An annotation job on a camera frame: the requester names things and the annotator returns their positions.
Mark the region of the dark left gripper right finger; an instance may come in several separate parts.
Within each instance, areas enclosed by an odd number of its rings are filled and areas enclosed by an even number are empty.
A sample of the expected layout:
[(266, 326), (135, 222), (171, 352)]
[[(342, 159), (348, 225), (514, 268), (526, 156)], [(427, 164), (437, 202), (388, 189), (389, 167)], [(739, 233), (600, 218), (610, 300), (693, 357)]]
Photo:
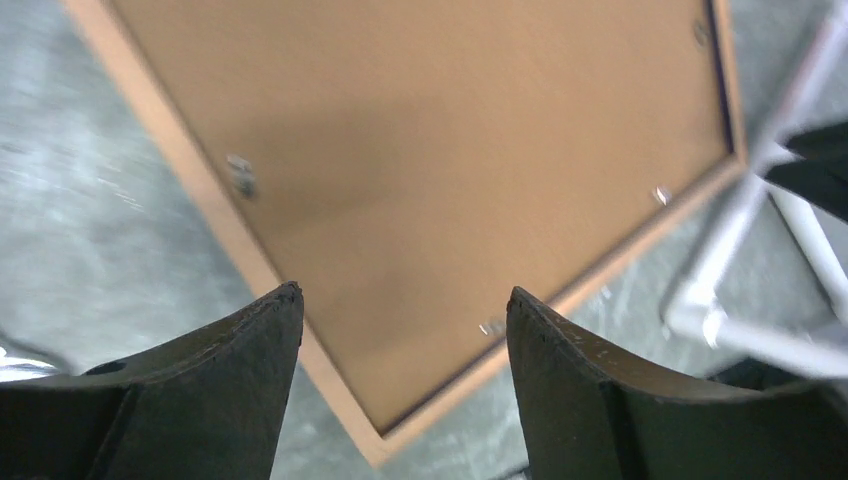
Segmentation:
[(522, 288), (506, 338), (535, 479), (843, 479), (847, 385), (757, 361), (696, 378), (637, 356)]

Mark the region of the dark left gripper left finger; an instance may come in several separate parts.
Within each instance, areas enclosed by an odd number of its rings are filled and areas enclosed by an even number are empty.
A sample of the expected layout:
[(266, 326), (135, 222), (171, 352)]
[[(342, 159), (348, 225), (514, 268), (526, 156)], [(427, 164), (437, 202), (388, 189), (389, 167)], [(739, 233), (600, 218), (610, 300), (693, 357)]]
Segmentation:
[(266, 479), (304, 299), (288, 282), (239, 311), (81, 375), (1, 386), (5, 479)]

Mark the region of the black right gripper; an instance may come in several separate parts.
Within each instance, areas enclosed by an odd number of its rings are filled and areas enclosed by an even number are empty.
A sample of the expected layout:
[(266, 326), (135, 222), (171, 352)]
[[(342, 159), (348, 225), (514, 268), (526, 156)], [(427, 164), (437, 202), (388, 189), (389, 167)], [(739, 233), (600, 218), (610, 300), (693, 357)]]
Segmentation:
[(847, 221), (847, 121), (797, 133), (783, 146), (797, 159), (771, 167), (764, 179)]

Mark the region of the blue wooden picture frame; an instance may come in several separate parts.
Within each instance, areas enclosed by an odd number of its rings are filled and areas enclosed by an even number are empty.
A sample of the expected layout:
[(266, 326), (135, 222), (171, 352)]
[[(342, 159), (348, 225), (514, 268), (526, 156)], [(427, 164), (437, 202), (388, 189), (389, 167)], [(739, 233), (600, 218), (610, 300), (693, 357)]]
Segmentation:
[(375, 467), (746, 161), (725, 1), (65, 7)]

